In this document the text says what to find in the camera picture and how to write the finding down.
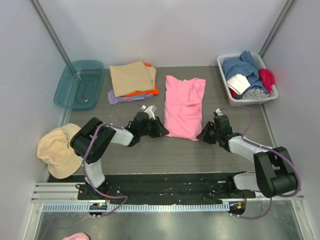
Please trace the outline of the pink t shirt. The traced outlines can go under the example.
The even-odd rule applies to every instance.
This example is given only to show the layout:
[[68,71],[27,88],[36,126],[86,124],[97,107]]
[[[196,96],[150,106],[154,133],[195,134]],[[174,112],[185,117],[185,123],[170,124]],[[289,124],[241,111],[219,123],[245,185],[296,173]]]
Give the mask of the pink t shirt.
[[165,78],[164,127],[167,137],[197,141],[202,131],[202,103],[206,80]]

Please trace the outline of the orange t shirt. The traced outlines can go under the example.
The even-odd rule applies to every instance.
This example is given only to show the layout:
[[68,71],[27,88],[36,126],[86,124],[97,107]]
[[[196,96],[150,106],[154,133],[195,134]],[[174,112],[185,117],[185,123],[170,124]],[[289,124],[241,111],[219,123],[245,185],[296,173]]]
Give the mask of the orange t shirt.
[[144,65],[146,66],[146,69],[148,70],[149,75],[151,77],[151,83],[153,85],[153,89],[147,90],[147,91],[136,91],[136,92],[133,92],[130,94],[126,94],[126,95],[124,95],[124,97],[129,98],[129,97],[135,97],[138,95],[156,95],[156,96],[159,95],[159,90],[158,90],[158,86],[156,83],[157,70],[154,67],[152,67],[152,65],[150,63],[145,62]]

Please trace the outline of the beige t shirt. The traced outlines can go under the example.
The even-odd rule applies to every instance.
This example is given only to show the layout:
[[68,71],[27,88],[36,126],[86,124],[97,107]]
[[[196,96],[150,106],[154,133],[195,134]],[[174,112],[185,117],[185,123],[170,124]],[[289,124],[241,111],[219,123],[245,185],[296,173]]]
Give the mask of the beige t shirt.
[[110,66],[109,70],[116,98],[155,89],[157,70],[152,66],[146,66],[141,60],[126,65]]

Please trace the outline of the lavender t shirt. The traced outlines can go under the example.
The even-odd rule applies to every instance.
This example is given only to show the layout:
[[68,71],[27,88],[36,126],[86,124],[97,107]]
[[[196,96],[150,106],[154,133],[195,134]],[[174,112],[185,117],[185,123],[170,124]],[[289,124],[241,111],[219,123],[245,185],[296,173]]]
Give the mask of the lavender t shirt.
[[114,106],[114,105],[117,105],[119,103],[123,103],[123,102],[132,102],[132,101],[140,101],[140,100],[145,100],[147,98],[151,98],[153,97],[154,95],[153,94],[147,94],[148,97],[132,97],[132,96],[129,96],[129,97],[125,97],[125,96],[121,96],[121,97],[115,97],[115,94],[114,94],[114,91],[111,90],[107,93],[107,98],[108,98],[108,101],[109,103]]

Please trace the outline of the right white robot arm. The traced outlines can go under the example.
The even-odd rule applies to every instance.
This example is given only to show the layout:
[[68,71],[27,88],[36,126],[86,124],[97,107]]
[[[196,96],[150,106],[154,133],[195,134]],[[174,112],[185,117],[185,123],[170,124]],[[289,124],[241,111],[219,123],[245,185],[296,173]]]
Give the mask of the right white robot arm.
[[300,190],[300,181],[287,149],[266,147],[233,132],[226,115],[217,115],[207,122],[196,138],[210,145],[218,144],[254,164],[253,172],[245,171],[228,178],[225,190],[230,197],[236,198],[244,190],[260,192],[267,198],[284,197]]

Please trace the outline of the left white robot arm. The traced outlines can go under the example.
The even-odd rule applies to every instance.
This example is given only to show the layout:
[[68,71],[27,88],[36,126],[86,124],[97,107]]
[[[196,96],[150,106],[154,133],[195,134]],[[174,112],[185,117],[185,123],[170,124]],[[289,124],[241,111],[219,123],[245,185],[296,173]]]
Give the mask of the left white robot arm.
[[81,157],[89,194],[100,200],[107,192],[101,158],[110,144],[132,147],[141,137],[159,138],[169,134],[158,116],[138,112],[125,127],[115,127],[97,117],[90,119],[71,139],[70,146]]

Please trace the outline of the teal t shirt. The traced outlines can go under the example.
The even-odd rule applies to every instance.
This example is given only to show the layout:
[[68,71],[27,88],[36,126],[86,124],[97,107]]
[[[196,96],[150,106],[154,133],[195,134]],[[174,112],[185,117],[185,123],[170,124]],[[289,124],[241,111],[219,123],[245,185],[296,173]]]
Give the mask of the teal t shirt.
[[146,98],[148,97],[149,95],[148,94],[139,94],[139,95],[134,95],[132,96],[133,98]]

